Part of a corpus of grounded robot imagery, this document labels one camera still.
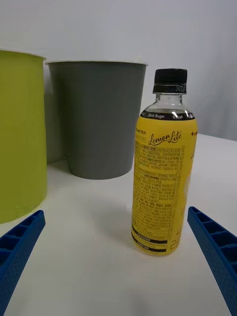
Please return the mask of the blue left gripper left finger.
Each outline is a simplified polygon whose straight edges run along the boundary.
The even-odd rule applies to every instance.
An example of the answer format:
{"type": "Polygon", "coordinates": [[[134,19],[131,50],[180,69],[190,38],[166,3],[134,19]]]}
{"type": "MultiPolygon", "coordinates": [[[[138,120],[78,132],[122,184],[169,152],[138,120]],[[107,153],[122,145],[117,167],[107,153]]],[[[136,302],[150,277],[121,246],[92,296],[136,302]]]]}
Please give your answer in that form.
{"type": "Polygon", "coordinates": [[[44,227],[44,212],[38,210],[0,238],[1,316],[44,227]]]}

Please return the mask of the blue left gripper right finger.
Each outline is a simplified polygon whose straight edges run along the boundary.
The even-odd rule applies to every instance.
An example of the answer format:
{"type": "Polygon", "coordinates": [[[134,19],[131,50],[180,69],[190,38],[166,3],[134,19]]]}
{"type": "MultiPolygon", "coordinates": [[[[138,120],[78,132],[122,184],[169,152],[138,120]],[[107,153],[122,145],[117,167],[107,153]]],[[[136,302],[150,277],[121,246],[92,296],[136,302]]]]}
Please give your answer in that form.
{"type": "Polygon", "coordinates": [[[193,206],[187,221],[231,315],[237,315],[237,237],[193,206]]]}

